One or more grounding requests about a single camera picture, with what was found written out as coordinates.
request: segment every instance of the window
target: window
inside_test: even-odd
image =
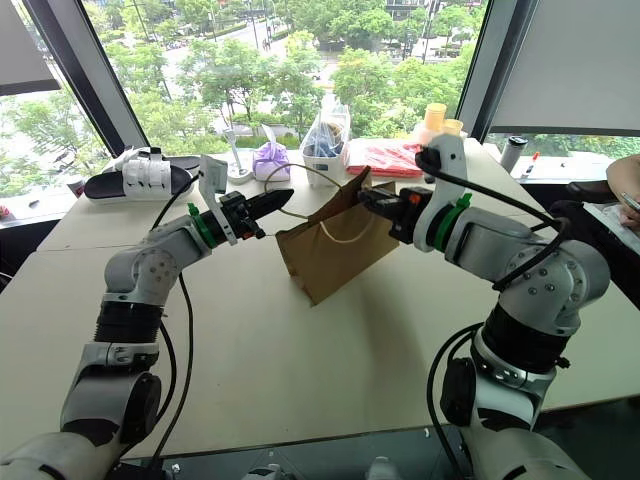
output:
[[[510,133],[490,133],[485,145],[495,144],[500,151]],[[570,182],[604,180],[606,169],[614,160],[640,153],[639,137],[596,135],[523,134],[528,140],[518,163],[511,171],[521,182]],[[539,152],[532,165],[532,156]]]
[[[145,134],[169,155],[265,139],[296,148],[323,97],[352,136],[408,136],[431,102],[453,116],[485,3],[83,0]]]
[[[75,201],[70,177],[100,171],[110,156],[20,2],[14,8],[41,53],[54,90],[0,96],[1,226],[59,215]]]

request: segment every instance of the white table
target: white table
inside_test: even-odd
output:
[[[515,190],[535,204],[477,144],[467,145],[470,170],[484,175],[485,184]],[[311,211],[322,195],[301,187],[296,196],[291,208]],[[104,265],[119,250],[108,243],[135,243],[158,207],[120,216],[107,209],[109,223],[100,221],[103,211],[88,210],[79,202],[0,296],[0,451],[57,428],[81,348],[95,328]],[[268,232],[292,223],[278,214],[266,220]],[[113,228],[116,222],[123,227]],[[93,225],[91,234],[69,230],[86,223]],[[437,348],[454,331],[486,318],[497,297],[487,282],[441,254],[401,245],[311,307],[290,280],[273,237],[223,245],[189,267],[185,278],[195,309],[195,363],[166,454],[427,425],[424,387]],[[182,385],[186,313],[177,288],[166,313]],[[545,408],[640,393],[640,318],[633,305],[612,285],[582,318],[566,350],[573,366],[559,373]],[[154,371],[168,378],[164,350]],[[437,379],[436,398],[440,384]],[[132,456],[152,453],[171,414]]]

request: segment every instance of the paper bag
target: paper bag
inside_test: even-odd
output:
[[[391,222],[358,203],[358,192],[365,185],[370,186],[369,167],[306,223],[276,234],[289,275],[314,305],[398,246],[398,241],[388,234]],[[381,186],[395,192],[394,183]],[[339,241],[356,238],[365,228],[366,231],[353,243],[336,243],[322,230],[321,221]]]

